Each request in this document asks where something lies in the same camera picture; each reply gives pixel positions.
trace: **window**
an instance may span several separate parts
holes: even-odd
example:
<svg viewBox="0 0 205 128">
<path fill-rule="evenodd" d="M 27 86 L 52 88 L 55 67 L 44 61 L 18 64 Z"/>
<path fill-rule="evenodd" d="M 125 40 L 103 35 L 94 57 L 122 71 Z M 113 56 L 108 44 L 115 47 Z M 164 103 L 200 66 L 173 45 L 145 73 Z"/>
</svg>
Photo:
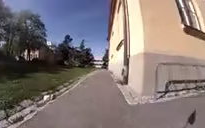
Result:
<svg viewBox="0 0 205 128">
<path fill-rule="evenodd" d="M 191 0 L 176 0 L 182 23 L 184 25 L 201 30 L 199 18 L 196 14 L 194 5 Z"/>
<path fill-rule="evenodd" d="M 176 3 L 184 24 L 184 32 L 205 41 L 205 32 L 202 31 L 192 0 L 176 0 Z"/>
<path fill-rule="evenodd" d="M 124 40 L 121 40 L 120 43 L 118 44 L 116 50 L 119 51 L 123 44 L 124 44 Z"/>
</svg>

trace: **drainpipe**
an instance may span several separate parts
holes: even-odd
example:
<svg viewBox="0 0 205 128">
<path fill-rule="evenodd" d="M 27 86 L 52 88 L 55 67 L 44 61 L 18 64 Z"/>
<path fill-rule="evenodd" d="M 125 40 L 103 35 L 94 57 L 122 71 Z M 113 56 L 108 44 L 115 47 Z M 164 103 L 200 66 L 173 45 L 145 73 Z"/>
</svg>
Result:
<svg viewBox="0 0 205 128">
<path fill-rule="evenodd" d="M 129 76 L 129 51 L 130 51 L 130 34 L 129 34 L 129 17 L 128 17 L 128 4 L 127 0 L 122 0 L 123 3 L 123 12 L 124 12 L 124 68 L 122 70 L 123 75 L 123 84 L 128 84 L 128 76 Z"/>
</svg>

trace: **metal grate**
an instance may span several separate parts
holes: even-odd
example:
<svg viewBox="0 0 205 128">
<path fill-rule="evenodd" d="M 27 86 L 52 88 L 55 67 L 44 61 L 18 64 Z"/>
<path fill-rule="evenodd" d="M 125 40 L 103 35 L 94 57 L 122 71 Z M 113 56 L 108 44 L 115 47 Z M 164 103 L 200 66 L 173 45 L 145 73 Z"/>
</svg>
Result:
<svg viewBox="0 0 205 128">
<path fill-rule="evenodd" d="M 156 68 L 156 98 L 181 91 L 205 90 L 205 65 L 160 63 Z"/>
</svg>

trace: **distant building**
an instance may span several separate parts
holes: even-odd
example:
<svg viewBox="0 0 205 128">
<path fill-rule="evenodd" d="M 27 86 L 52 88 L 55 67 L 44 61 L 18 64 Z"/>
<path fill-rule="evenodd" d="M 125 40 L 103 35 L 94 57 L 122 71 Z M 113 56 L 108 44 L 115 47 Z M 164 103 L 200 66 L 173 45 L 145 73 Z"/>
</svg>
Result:
<svg viewBox="0 0 205 128">
<path fill-rule="evenodd" d="M 51 48 L 51 43 L 47 43 L 47 45 L 42 46 L 38 50 L 32 50 L 30 52 L 30 60 L 38 59 L 48 61 L 49 63 L 55 63 L 55 51 Z M 28 60 L 27 50 L 23 53 L 23 57 L 25 60 Z"/>
</svg>

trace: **asphalt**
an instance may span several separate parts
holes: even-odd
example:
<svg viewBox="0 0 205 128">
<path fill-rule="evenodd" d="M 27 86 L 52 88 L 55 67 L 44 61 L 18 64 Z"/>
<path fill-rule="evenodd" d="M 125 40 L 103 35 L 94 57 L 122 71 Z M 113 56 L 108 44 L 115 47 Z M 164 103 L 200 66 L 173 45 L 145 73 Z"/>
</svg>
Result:
<svg viewBox="0 0 205 128">
<path fill-rule="evenodd" d="M 205 128 L 205 96 L 130 106 L 109 72 L 99 71 L 20 128 Z"/>
</svg>

